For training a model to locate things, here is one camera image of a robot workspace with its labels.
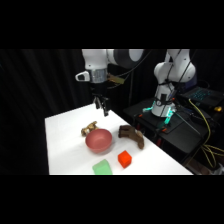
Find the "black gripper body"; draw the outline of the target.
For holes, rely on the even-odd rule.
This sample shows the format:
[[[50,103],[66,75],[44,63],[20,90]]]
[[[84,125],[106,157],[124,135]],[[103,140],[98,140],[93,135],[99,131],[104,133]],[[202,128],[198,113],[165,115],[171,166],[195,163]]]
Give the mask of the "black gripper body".
[[[101,96],[101,97],[106,97],[107,96],[107,83],[92,83],[91,84],[91,92],[92,96]]]

